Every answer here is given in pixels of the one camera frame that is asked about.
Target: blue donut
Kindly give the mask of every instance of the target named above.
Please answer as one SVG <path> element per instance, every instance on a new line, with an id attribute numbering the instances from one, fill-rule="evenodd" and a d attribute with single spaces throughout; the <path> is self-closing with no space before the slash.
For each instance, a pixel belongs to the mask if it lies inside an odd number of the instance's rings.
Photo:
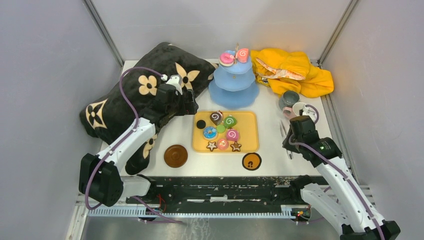
<path id="1" fill-rule="evenodd" d="M 218 136 L 217 129 L 213 126 L 207 126 L 203 130 L 203 137 L 206 140 L 214 140 Z"/>

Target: star-shaped cookie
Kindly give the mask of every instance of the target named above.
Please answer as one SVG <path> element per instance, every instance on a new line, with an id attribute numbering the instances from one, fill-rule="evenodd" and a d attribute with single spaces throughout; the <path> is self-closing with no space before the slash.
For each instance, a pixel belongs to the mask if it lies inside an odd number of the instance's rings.
<path id="1" fill-rule="evenodd" d="M 242 147 L 242 145 L 238 142 L 234 142 L 234 144 L 231 144 L 230 146 L 232 147 L 233 152 L 240 152 L 240 148 Z"/>
<path id="2" fill-rule="evenodd" d="M 215 141 L 210 141 L 209 145 L 207 145 L 206 148 L 212 152 L 214 149 L 217 149 L 218 147 Z"/>

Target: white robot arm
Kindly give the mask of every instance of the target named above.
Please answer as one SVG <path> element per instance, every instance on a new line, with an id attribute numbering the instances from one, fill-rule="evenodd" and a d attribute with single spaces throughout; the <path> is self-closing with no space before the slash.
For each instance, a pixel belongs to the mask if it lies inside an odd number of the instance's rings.
<path id="1" fill-rule="evenodd" d="M 399 235 L 401 230 L 396 222 L 386 221 L 370 203 L 337 145 L 329 137 L 319 138 L 309 116 L 290 120 L 283 147 L 302 154 L 334 191 L 339 203 L 325 194 L 309 176 L 301 176 L 290 183 L 294 192 L 334 227 L 341 240 L 394 240 Z"/>

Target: chocolate coaster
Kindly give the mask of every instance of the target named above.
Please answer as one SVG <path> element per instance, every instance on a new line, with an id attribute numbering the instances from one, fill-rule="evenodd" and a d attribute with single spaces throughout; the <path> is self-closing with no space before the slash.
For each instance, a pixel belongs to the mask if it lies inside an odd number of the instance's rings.
<path id="1" fill-rule="evenodd" d="M 168 147 L 163 155 L 165 163 L 171 168 L 179 168 L 187 161 L 189 154 L 185 147 L 181 145 L 172 145 Z"/>

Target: metal tongs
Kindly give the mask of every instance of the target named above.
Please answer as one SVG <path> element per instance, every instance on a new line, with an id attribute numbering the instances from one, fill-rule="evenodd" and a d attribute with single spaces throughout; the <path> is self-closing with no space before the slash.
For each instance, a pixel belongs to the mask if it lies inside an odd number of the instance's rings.
<path id="1" fill-rule="evenodd" d="M 287 137 L 288 132 L 286 130 L 286 127 L 284 127 L 283 120 L 280 120 L 280 122 L 279 122 L 279 130 L 281 132 L 282 140 L 284 141 L 284 139 Z M 292 160 L 293 159 L 292 151 L 289 151 L 289 150 L 286 149 L 285 152 L 287 153 L 288 158 Z"/>

